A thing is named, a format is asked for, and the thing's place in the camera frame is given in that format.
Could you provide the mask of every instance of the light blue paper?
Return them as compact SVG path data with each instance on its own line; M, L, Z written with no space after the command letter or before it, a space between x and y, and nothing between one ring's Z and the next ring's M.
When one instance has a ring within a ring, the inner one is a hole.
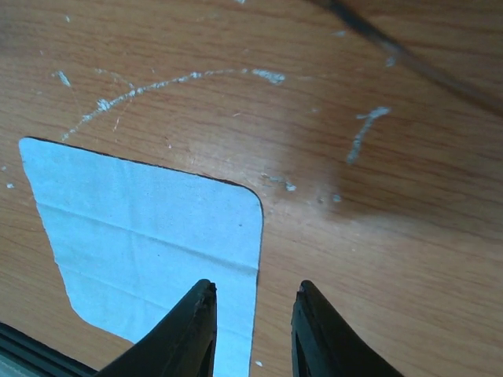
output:
M214 376L248 377L263 227L254 193L32 138L20 153L80 317L137 342L209 279L218 297Z

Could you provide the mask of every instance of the wooden table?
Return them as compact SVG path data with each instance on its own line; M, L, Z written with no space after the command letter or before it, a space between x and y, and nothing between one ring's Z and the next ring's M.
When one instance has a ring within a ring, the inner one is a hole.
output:
M352 4L439 67L501 93L502 2ZM33 136L259 195L252 377L291 375L302 279L405 375L503 376L501 118L393 66L302 0L4 0L0 15L1 321L94 368L130 346L69 305L17 147ZM202 76L81 122L129 82L192 72ZM357 115L380 106L391 112L348 164L365 125Z

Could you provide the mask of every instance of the wooden surface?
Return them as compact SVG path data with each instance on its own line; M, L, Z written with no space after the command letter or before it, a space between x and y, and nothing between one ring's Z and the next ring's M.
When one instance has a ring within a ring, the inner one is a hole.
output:
M422 57L503 92L499 0L352 3ZM2 0L0 320L94 368L130 346L70 308L17 142L61 142L97 100L128 93L127 82L233 69L127 99L64 143L259 195L251 376L291 375L302 279L407 376L503 376L502 119L386 67L354 33L332 34L342 30L302 0ZM53 77L60 70L71 87ZM357 115L378 106L390 114L348 165L365 123Z

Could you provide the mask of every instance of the wood grain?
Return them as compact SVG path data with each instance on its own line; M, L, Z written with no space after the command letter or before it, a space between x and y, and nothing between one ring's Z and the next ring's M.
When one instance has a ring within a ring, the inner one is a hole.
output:
M352 5L420 56L501 93L503 3ZM387 68L357 35L332 34L341 30L301 0L2 1L0 320L94 368L130 346L71 309L17 142L61 141L97 100L127 93L126 82L234 69L124 101L65 143L259 195L251 376L291 375L290 316L302 279L405 375L503 376L502 119ZM272 85L245 68L285 81ZM60 70L71 87L52 76ZM378 106L391 113L347 165L365 121L356 115Z

